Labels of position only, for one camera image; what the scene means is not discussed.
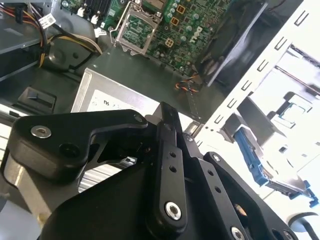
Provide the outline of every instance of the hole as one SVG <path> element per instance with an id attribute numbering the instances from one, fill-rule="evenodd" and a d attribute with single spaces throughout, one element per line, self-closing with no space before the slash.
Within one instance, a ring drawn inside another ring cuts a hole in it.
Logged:
<path id="1" fill-rule="evenodd" d="M 43 128 L 38 128 L 36 131 L 37 131 L 38 133 L 40 133 L 40 134 L 45 134 L 45 133 L 47 133 L 47 131 L 46 131 L 45 129 L 43 129 Z"/>
<path id="2" fill-rule="evenodd" d="M 278 232 L 275 229 L 272 229 L 273 236 L 276 240 L 284 240 L 284 238 L 281 236 L 280 232 Z"/>
<path id="3" fill-rule="evenodd" d="M 142 118 L 138 114 L 134 115 L 134 119 L 137 120 L 139 123 L 143 122 Z"/>
<path id="4" fill-rule="evenodd" d="M 171 211 L 174 215 L 178 214 L 178 209 L 177 209 L 175 206 L 170 206 L 170 211 Z"/>
<path id="5" fill-rule="evenodd" d="M 217 186 L 215 186 L 214 189 L 215 189 L 218 193 L 221 193 L 221 189 L 218 188 Z"/>
<path id="6" fill-rule="evenodd" d="M 285 151 L 287 151 L 287 150 L 288 150 L 288 149 L 283 146 L 283 147 L 281 147 L 281 148 L 279 149 L 279 152 L 283 154 L 283 153 L 284 153 Z"/>
<path id="7" fill-rule="evenodd" d="M 176 173 L 177 169 L 174 166 L 169 166 L 171 172 Z"/>
<path id="8" fill-rule="evenodd" d="M 67 158 L 76 158 L 80 155 L 79 147 L 73 143 L 64 143 L 59 147 L 60 153 Z"/>
<path id="9" fill-rule="evenodd" d="M 74 52 L 74 53 L 72 54 L 72 57 L 73 57 L 74 59 L 78 59 L 78 58 L 79 58 L 79 54 L 76 53 L 76 52 Z"/>

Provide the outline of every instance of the metal slot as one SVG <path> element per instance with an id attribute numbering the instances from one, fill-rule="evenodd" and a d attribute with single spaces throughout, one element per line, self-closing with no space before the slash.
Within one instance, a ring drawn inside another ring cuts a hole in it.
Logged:
<path id="1" fill-rule="evenodd" d="M 250 87 L 251 84 L 252 84 L 252 81 L 247 80 L 241 89 L 245 91 Z"/>
<path id="2" fill-rule="evenodd" d="M 218 123 L 221 122 L 222 119 L 224 119 L 224 117 L 221 116 L 221 114 L 220 114 L 220 115 L 214 120 L 214 123 L 215 123 L 215 124 L 218 124 Z"/>
<path id="3" fill-rule="evenodd" d="M 228 108 L 232 108 L 235 104 L 236 104 L 237 100 L 235 100 L 234 98 L 232 98 L 232 100 L 229 102 L 229 104 L 227 105 Z"/>
<path id="4" fill-rule="evenodd" d="M 262 72 L 263 69 L 265 69 L 265 67 L 268 65 L 268 61 L 267 60 L 263 60 L 263 62 L 260 64 L 260 66 L 257 68 L 258 72 Z"/>
<path id="5" fill-rule="evenodd" d="M 299 27 L 308 16 L 309 16 L 309 13 L 306 14 L 306 11 L 304 10 L 303 13 L 301 13 L 298 19 L 294 22 L 294 25 Z"/>
<path id="6" fill-rule="evenodd" d="M 285 37 L 283 36 L 281 39 L 280 39 L 280 41 L 275 45 L 275 47 L 274 47 L 274 49 L 275 50 L 280 50 L 281 48 L 282 48 L 282 46 L 287 42 L 287 38 L 285 39 Z"/>

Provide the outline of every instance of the capacitor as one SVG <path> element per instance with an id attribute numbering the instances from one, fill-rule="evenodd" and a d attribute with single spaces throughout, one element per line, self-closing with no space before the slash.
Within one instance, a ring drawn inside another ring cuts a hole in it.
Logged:
<path id="1" fill-rule="evenodd" d="M 193 14 L 193 19 L 198 20 L 199 19 L 199 14 L 197 14 L 197 13 Z"/>

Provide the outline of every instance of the metal arm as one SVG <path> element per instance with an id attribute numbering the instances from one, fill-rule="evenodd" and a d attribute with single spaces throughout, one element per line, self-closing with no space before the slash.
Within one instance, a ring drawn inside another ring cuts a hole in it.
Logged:
<path id="1" fill-rule="evenodd" d="M 133 110 L 14 123 L 0 169 L 44 224 L 40 240 L 298 239 L 223 158 L 200 153 L 174 108 L 161 111 L 157 125 Z M 126 157 L 136 164 L 77 192 L 84 169 Z"/>

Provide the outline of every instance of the connector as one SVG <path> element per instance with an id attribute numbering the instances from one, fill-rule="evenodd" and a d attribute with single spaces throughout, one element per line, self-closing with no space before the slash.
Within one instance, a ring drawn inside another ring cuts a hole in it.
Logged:
<path id="1" fill-rule="evenodd" d="M 80 7 L 76 14 L 83 18 L 84 14 L 85 14 L 85 9 L 86 9 L 85 7 Z"/>

